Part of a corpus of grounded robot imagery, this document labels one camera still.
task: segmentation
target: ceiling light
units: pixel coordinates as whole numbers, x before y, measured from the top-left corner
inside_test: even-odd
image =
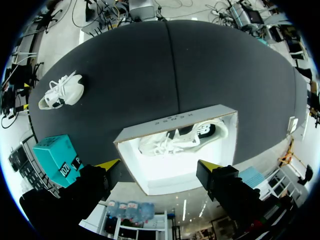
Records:
[[[187,206],[187,200],[185,199],[183,202],[183,216],[182,216],[182,221],[185,220],[186,218],[186,206]]]

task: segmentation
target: shoe box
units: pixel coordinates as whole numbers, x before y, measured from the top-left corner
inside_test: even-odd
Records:
[[[51,181],[68,187],[80,177],[84,166],[80,161],[68,135],[46,137],[32,150]]]
[[[222,121],[227,136],[208,142],[200,149],[154,156],[140,151],[142,138],[176,129],[196,126],[205,121]],[[238,135],[238,112],[214,105],[124,128],[114,144],[128,171],[147,195],[172,194],[201,187],[196,177],[198,160],[220,166],[232,165]]]

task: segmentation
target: black table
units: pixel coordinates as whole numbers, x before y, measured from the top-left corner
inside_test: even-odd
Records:
[[[74,70],[87,80],[80,101],[39,110],[49,81]],[[289,117],[303,123],[307,84],[283,56],[237,29],[141,22],[65,55],[32,91],[29,110],[38,140],[68,134],[82,161],[96,165],[120,157],[113,141],[123,128],[217,104],[238,110],[237,164],[281,142]]]

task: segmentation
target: yellow stripe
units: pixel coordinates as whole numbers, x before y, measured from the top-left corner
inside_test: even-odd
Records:
[[[204,161],[204,160],[199,160],[207,169],[209,169],[210,172],[212,172],[213,169],[217,169],[217,168],[222,168],[222,166],[208,162],[208,161]]]
[[[115,160],[108,161],[108,162],[105,162],[105,163],[101,163],[101,164],[98,164],[98,165],[95,165],[95,166],[96,167],[101,167],[101,168],[105,169],[106,171],[108,171],[118,161],[120,161],[120,158],[117,158]]]

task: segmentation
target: white shoe box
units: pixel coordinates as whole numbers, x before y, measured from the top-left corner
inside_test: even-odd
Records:
[[[212,141],[196,153],[145,156],[139,151],[140,138],[219,118],[228,136]],[[237,144],[238,112],[214,105],[178,115],[126,127],[114,144],[132,177],[147,195],[173,194],[201,187],[196,177],[198,160],[220,166],[232,165]]]

